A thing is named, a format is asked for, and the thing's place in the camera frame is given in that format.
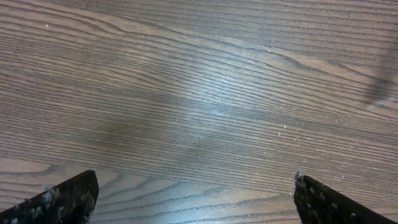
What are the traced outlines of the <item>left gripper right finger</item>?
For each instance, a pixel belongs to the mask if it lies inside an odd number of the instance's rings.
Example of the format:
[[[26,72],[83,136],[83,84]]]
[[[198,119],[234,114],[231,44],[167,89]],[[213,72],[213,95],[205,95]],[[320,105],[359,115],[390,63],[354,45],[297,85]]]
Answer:
[[[294,203],[303,224],[395,224],[301,172],[295,175]]]

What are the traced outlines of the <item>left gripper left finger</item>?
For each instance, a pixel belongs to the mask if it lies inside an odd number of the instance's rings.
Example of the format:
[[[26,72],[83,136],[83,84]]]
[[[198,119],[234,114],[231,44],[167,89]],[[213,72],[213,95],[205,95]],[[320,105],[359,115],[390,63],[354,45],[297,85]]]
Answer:
[[[86,170],[1,212],[1,224],[88,224],[99,195],[96,173]]]

